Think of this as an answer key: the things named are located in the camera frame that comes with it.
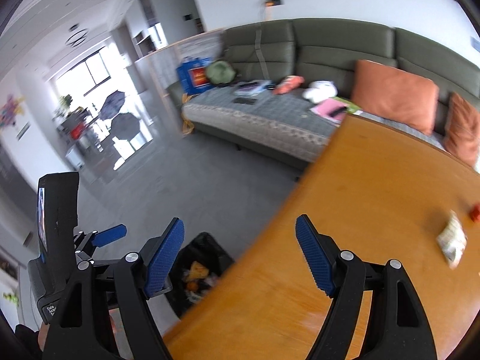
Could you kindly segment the person's left hand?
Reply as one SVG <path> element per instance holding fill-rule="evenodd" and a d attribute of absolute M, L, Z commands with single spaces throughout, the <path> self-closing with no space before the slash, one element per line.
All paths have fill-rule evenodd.
<path fill-rule="evenodd" d="M 40 329 L 38 330 L 38 335 L 37 335 L 37 342 L 39 345 L 39 348 L 41 352 L 44 351 L 46 342 L 47 342 L 47 336 L 49 332 L 50 325 L 45 324 L 44 322 L 41 324 Z"/>

